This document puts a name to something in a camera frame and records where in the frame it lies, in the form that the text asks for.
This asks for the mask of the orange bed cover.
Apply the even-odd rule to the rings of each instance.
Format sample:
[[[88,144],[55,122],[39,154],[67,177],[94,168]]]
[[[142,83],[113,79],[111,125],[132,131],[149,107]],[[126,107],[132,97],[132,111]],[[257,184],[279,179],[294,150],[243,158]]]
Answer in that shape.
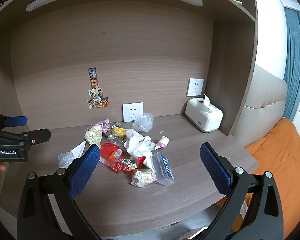
[[[264,137],[245,148],[258,162],[253,174],[274,175],[283,211],[283,237],[300,222],[300,135],[282,118]]]

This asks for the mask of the clear bag with candy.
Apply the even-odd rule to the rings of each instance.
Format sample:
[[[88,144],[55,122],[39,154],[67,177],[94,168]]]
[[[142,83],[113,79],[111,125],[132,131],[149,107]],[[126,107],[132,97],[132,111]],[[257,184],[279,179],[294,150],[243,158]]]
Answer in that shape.
[[[156,177],[152,170],[136,169],[132,173],[131,184],[136,187],[145,187],[155,182]]]

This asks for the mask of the red snack bag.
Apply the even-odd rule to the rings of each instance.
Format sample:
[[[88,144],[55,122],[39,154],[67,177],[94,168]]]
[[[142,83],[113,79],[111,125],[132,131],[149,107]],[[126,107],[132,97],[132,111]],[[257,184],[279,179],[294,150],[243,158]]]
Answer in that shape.
[[[125,157],[125,152],[117,145],[105,142],[100,148],[100,162],[110,167],[115,173],[132,173],[139,169],[146,157]]]

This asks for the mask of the clear plastic box blue label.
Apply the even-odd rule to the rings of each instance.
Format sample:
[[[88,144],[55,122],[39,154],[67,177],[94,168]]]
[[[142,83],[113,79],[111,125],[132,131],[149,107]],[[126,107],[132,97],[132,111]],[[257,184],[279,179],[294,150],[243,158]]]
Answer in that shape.
[[[173,184],[174,175],[168,159],[161,152],[157,152],[152,155],[152,162],[156,181],[164,186]]]

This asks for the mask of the white wall socket centre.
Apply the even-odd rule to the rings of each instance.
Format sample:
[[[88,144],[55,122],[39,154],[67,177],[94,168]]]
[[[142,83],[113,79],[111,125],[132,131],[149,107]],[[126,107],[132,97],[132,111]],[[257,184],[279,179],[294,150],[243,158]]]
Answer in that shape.
[[[143,102],[122,105],[123,122],[133,122],[143,115]]]

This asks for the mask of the white plastic bag left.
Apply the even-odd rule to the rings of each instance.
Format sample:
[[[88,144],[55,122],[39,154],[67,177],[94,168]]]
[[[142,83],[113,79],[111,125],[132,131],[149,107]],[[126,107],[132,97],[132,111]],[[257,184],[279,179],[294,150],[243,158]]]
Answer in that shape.
[[[60,153],[58,155],[58,167],[68,168],[75,159],[82,157],[86,142],[86,140],[81,142],[69,152]]]

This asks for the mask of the white tissue box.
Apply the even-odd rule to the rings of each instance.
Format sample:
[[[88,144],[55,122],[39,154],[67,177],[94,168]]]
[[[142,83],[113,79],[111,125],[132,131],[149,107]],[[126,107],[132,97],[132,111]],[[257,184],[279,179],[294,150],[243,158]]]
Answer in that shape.
[[[223,118],[223,112],[210,102],[207,95],[203,98],[190,99],[186,105],[185,115],[204,133],[219,129]]]

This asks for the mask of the cream crumpled wrapper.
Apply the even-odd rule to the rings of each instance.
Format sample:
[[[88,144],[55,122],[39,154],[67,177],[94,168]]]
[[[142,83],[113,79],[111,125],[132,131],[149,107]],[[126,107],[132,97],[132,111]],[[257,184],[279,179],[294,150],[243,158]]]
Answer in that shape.
[[[101,140],[103,137],[103,131],[101,125],[94,125],[90,128],[86,129],[84,138],[89,144],[91,145],[97,145],[98,147],[101,147]]]

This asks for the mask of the blue curtain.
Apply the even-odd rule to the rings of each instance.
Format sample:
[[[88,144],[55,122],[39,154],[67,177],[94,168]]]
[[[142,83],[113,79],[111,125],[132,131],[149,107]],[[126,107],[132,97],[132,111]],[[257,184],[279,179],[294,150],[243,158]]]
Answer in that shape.
[[[287,56],[284,80],[287,98],[283,116],[293,121],[300,101],[300,12],[285,8]]]

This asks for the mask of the white crumpled paper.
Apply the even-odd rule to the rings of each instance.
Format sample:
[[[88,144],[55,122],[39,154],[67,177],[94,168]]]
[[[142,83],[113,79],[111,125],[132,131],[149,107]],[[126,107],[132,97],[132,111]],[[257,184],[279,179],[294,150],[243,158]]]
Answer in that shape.
[[[145,157],[143,164],[153,170],[152,151],[155,148],[155,143],[151,141],[151,137],[144,137],[134,129],[128,129],[126,137],[127,140],[123,145],[127,153],[133,157]]]

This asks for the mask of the pink white small cup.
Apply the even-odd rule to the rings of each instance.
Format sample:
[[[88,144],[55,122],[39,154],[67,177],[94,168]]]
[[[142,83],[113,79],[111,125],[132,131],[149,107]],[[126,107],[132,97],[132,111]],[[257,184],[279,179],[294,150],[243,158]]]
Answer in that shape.
[[[161,139],[156,143],[155,149],[165,149],[170,142],[170,139],[166,136],[162,136]]]

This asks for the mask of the yellow snack wrapper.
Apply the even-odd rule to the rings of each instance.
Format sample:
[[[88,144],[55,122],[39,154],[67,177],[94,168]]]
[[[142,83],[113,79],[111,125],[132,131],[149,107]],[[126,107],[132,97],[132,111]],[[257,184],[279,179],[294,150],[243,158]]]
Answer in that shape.
[[[126,136],[126,129],[122,127],[113,127],[112,134],[116,137],[125,137]]]

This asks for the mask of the clear crumpled plastic bag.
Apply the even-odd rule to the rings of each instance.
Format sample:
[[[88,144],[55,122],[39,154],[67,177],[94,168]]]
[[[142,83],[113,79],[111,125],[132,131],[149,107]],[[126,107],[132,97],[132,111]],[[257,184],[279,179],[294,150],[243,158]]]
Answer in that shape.
[[[154,115],[151,113],[144,113],[133,122],[131,129],[134,129],[137,132],[149,132],[152,130],[153,125]]]

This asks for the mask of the pink wrapper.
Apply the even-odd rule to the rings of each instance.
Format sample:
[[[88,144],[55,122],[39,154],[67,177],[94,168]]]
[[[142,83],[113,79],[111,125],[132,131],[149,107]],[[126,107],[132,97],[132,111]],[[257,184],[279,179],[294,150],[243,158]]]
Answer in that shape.
[[[95,124],[96,126],[101,126],[103,133],[108,133],[111,129],[110,120],[104,119]]]

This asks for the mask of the colourful sticker strip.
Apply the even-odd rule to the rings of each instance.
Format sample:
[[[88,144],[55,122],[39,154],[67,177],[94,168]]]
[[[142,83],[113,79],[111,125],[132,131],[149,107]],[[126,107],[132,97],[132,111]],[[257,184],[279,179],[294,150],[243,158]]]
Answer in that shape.
[[[105,97],[102,88],[99,86],[97,78],[97,70],[95,67],[88,68],[90,89],[88,90],[89,100],[87,101],[88,107],[103,108],[109,106],[108,97]]]

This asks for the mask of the beige padded headboard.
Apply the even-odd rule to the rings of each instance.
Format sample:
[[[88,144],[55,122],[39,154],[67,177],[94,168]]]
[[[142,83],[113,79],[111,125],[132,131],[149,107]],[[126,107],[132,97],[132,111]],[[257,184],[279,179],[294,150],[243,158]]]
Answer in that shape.
[[[244,147],[264,137],[283,117],[287,98],[284,80],[255,66],[234,138]]]

